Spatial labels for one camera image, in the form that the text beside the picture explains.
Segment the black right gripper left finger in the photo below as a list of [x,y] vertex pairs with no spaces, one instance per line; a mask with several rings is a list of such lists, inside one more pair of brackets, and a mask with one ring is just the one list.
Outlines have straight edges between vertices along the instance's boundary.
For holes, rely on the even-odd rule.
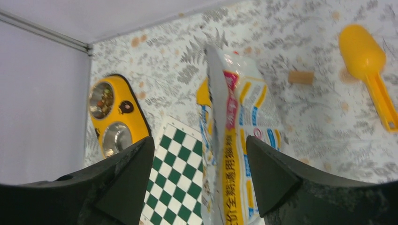
[[154,157],[145,137],[54,181],[0,186],[3,225],[137,225]]

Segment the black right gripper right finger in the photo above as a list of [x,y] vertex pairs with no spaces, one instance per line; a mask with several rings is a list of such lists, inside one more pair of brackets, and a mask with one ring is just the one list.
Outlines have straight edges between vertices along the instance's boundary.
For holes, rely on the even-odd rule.
[[260,217],[267,225],[395,225],[398,184],[336,176],[246,139]]

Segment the pet food bag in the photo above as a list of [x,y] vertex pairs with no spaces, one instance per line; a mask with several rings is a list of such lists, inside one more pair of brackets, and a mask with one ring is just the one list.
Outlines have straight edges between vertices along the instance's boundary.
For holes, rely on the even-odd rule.
[[206,225],[262,225],[246,150],[250,135],[282,146],[283,126],[256,61],[208,45],[196,94],[202,136],[201,216]]

